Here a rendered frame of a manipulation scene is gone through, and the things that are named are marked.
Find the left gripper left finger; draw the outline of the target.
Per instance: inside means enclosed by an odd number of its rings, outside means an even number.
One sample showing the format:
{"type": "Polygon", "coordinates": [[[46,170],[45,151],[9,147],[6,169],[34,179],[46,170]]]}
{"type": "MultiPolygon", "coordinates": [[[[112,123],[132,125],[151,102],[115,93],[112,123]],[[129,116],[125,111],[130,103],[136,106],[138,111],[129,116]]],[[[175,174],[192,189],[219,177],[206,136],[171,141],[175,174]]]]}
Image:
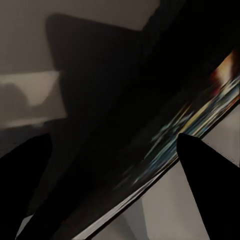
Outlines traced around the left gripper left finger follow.
{"type": "Polygon", "coordinates": [[[0,158],[0,240],[15,240],[52,151],[45,133],[0,158]]]}

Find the poster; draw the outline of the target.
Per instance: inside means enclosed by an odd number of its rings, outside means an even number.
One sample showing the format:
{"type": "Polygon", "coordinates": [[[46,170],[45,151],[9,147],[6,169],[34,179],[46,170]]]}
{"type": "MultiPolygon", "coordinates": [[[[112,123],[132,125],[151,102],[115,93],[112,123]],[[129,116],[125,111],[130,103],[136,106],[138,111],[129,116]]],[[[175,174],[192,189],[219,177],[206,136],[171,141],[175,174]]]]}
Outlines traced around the poster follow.
{"type": "Polygon", "coordinates": [[[187,0],[16,240],[91,240],[240,104],[240,0],[187,0]]]}

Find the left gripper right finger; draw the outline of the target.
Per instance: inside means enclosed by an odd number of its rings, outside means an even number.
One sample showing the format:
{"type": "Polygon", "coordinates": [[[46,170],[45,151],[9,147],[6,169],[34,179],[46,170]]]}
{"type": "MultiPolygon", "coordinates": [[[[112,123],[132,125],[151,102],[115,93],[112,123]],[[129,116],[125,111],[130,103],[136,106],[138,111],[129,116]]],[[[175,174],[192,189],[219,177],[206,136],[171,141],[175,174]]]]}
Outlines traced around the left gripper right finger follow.
{"type": "Polygon", "coordinates": [[[185,133],[176,151],[209,240],[240,240],[240,167],[185,133]]]}

